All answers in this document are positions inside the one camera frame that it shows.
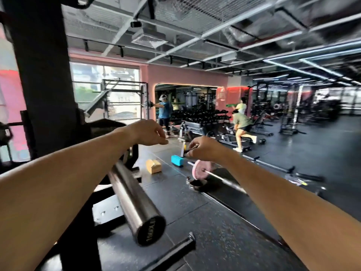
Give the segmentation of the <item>person's right hand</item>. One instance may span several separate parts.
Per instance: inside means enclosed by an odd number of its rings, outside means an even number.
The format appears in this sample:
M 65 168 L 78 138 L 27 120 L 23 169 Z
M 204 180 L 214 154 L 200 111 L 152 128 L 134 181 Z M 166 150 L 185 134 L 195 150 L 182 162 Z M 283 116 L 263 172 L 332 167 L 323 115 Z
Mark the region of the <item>person's right hand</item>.
M 217 164 L 221 164 L 222 160 L 230 152 L 230 149 L 221 145 L 215 139 L 203 136 L 201 155 L 199 157 L 187 157 L 189 159 L 210 161 Z

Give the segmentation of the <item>person's left hand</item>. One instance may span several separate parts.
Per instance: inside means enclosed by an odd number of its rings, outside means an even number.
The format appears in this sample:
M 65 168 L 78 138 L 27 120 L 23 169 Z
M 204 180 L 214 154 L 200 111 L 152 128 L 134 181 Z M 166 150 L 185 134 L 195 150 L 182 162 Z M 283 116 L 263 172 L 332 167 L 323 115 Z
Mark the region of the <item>person's left hand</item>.
M 156 144 L 156 129 L 162 129 L 162 127 L 154 120 L 142 119 L 138 122 L 132 123 L 126 127 L 121 128 L 121 132 L 124 133 L 129 145 L 157 145 Z

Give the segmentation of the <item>person's right forearm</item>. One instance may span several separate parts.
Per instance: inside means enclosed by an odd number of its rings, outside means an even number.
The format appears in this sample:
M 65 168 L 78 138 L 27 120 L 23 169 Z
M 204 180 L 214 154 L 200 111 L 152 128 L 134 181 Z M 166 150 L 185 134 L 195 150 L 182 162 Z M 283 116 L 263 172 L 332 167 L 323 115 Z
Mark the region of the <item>person's right forearm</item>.
M 239 181 L 309 271 L 361 271 L 361 223 L 230 149 L 219 164 Z

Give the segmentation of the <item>person's left forearm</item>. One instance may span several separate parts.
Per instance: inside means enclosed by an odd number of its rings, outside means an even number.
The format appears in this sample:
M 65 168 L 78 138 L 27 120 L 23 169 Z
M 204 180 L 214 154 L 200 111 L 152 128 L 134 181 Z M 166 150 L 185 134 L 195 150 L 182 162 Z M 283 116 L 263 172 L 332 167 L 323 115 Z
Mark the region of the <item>person's left forearm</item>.
M 136 139 L 135 123 L 0 176 L 0 271 L 34 271 Z

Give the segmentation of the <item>grey weight bench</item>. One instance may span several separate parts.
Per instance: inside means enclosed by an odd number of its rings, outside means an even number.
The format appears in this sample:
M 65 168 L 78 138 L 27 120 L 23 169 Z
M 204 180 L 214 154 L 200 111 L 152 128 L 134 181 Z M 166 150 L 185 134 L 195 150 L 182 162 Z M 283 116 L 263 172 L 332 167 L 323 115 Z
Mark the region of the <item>grey weight bench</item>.
M 182 121 L 182 123 L 180 124 L 178 141 L 190 142 L 196 137 L 206 136 L 207 133 L 208 132 L 205 125 L 201 123 Z

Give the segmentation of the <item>pink weight plate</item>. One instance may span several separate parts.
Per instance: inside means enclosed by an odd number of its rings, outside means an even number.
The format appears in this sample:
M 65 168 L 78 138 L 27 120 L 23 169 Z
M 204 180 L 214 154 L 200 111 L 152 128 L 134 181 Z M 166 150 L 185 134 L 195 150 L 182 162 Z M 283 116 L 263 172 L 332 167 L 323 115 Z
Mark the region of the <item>pink weight plate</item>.
M 192 166 L 192 176 L 195 180 L 204 180 L 209 172 L 213 170 L 213 163 L 210 161 L 197 160 Z

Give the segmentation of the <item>brown cardboard box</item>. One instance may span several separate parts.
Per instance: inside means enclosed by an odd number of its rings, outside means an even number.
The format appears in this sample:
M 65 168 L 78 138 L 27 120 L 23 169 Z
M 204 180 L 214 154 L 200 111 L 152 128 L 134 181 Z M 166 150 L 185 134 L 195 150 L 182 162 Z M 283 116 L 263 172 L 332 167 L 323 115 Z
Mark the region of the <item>brown cardboard box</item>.
M 148 159 L 146 161 L 146 168 L 149 174 L 156 174 L 162 172 L 162 164 L 157 159 Z

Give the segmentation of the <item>black dumbbell rack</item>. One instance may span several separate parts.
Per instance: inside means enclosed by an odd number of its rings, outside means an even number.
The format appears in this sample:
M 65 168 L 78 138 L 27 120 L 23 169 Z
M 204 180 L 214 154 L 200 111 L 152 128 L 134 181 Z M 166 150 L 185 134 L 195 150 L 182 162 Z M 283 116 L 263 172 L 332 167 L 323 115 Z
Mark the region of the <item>black dumbbell rack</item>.
M 180 125 L 184 122 L 198 123 L 201 125 L 224 123 L 230 121 L 231 116 L 227 110 L 218 109 L 179 109 L 174 110 L 170 117 L 171 125 Z

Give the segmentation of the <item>small black weight plate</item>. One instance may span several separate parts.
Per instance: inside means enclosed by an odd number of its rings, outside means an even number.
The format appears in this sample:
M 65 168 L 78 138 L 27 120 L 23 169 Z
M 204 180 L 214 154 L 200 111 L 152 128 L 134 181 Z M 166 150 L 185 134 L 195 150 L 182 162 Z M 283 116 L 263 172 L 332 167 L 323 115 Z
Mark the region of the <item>small black weight plate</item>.
M 186 183 L 188 184 L 189 189 L 191 189 L 192 191 L 203 192 L 208 181 L 205 179 L 197 180 L 187 177 Z

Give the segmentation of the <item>silver barbell with pink plate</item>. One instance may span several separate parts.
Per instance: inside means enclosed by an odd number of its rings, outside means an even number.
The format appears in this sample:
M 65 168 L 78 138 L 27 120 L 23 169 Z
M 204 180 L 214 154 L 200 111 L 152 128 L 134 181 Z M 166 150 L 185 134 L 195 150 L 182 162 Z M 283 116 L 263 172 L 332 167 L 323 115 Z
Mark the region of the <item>silver barbell with pink plate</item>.
M 193 166 L 193 164 L 194 164 L 195 162 L 187 161 L 187 163 L 188 163 L 189 165 Z M 236 183 L 234 183 L 234 182 L 232 182 L 232 181 L 230 181 L 230 180 L 228 180 L 228 179 L 226 179 L 226 178 L 222 178 L 222 177 L 216 175 L 215 173 L 213 173 L 212 171 L 209 172 L 209 175 L 208 175 L 208 176 L 214 177 L 214 178 L 220 180 L 224 185 L 227 185 L 228 187 L 231 187 L 231 188 L 233 188 L 233 189 L 235 189 L 235 190 L 237 190 L 237 191 L 239 191 L 239 192 L 247 195 L 246 191 L 245 191 L 239 184 L 236 184 Z

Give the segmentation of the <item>black smith machine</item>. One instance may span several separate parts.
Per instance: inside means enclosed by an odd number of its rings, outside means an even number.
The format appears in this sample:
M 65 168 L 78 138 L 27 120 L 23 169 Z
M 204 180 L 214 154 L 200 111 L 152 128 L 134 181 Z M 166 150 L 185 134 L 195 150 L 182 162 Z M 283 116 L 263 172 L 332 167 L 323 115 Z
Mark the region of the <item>black smith machine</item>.
M 142 81 L 126 81 L 102 79 L 97 96 L 84 109 L 85 118 L 94 120 L 107 118 L 124 123 L 132 123 L 140 119 L 149 119 L 148 83 Z

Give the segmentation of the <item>silver barbell sleeve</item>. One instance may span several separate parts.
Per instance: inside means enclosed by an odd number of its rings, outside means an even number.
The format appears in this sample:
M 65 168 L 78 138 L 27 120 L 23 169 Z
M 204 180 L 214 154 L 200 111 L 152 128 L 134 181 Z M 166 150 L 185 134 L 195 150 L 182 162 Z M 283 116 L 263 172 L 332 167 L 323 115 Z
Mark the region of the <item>silver barbell sleeve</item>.
M 119 160 L 108 177 L 137 245 L 147 247 L 157 242 L 165 231 L 166 219 L 132 172 Z

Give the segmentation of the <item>black power rack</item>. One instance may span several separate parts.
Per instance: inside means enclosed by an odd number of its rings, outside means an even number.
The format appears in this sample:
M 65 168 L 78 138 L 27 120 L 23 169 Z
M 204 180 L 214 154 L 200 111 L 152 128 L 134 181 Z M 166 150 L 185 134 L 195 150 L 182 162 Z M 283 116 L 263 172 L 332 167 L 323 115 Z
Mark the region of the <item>black power rack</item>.
M 270 107 L 270 101 L 268 100 L 268 83 L 267 82 L 257 82 L 252 88 L 251 93 L 251 110 L 250 118 L 252 119 L 253 125 L 251 128 L 251 133 L 256 135 L 262 135 L 266 137 L 273 136 L 273 132 L 267 132 L 264 130 L 265 126 L 273 126 L 272 124 L 264 123 L 266 118 L 266 113 Z

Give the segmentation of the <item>black landmine bar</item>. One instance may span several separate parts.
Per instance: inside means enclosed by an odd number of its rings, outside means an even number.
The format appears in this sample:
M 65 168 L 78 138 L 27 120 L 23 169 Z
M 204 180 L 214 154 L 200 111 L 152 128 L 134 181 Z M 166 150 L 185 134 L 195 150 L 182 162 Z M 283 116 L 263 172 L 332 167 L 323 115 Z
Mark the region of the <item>black landmine bar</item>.
M 273 170 L 277 170 L 279 172 L 282 172 L 285 174 L 285 179 L 300 186 L 304 185 L 307 186 L 308 182 L 325 182 L 326 178 L 323 176 L 315 176 L 315 175 L 309 175 L 304 173 L 299 173 L 296 171 L 296 167 L 292 166 L 291 168 L 283 168 L 274 164 L 267 163 L 265 161 L 262 161 L 259 159 L 259 156 L 257 157 L 250 157 L 248 155 L 243 154 L 243 158 L 258 164 L 262 165 L 267 168 L 271 168 Z

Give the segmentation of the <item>large window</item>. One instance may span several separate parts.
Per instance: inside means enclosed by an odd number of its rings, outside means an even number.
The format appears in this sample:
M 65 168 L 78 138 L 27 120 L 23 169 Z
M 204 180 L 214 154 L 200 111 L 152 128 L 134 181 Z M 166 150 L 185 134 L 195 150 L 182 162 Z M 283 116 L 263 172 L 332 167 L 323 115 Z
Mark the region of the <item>large window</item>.
M 73 90 L 75 102 L 79 109 L 84 110 L 100 91 L 99 83 L 102 79 L 117 79 L 126 81 L 140 81 L 140 71 L 135 68 L 113 67 L 109 65 L 95 65 L 88 63 L 70 62 L 71 75 L 73 79 Z M 86 118 L 86 122 L 95 121 L 93 117 Z

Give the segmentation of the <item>ceiling air conditioner unit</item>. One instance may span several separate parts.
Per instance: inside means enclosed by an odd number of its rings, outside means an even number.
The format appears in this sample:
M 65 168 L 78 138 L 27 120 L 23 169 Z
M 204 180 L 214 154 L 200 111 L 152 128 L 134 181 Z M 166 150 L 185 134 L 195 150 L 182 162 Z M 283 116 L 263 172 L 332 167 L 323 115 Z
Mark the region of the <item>ceiling air conditioner unit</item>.
M 131 43 L 156 49 L 167 44 L 168 40 L 164 33 L 144 27 L 132 35 Z

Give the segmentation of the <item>black squat rack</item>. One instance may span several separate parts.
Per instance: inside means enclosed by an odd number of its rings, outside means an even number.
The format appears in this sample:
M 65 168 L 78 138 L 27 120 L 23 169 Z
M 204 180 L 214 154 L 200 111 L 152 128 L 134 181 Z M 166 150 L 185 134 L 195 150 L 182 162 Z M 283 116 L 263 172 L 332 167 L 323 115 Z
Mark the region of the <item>black squat rack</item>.
M 282 135 L 296 135 L 304 134 L 306 132 L 300 131 L 297 127 L 302 123 L 298 123 L 298 115 L 300 102 L 303 92 L 303 85 L 292 85 L 289 87 L 287 95 L 284 101 L 284 109 L 281 117 L 281 125 L 279 128 L 279 134 Z

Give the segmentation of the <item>black rack upright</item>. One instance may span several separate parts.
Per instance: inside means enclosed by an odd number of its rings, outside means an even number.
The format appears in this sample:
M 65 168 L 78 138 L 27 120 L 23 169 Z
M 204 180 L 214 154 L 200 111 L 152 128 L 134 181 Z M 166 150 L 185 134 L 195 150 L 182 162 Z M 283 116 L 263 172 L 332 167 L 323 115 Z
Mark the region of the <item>black rack upright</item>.
M 77 141 L 79 112 L 70 72 L 61 0 L 0 0 L 24 93 L 31 156 Z M 60 239 L 63 271 L 101 271 L 93 235 L 92 190 L 79 195 L 61 184 L 50 164 L 23 164 L 0 180 L 0 271 L 34 271 Z

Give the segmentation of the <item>wall mirror with lit frame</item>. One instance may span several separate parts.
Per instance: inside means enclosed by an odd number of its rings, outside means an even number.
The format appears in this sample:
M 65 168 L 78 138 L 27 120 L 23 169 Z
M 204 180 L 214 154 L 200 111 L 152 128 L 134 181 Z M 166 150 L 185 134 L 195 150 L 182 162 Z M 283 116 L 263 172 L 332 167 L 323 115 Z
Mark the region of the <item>wall mirror with lit frame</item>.
M 217 87 L 157 84 L 155 86 L 156 100 L 160 95 L 165 94 L 174 110 L 179 109 L 216 109 Z

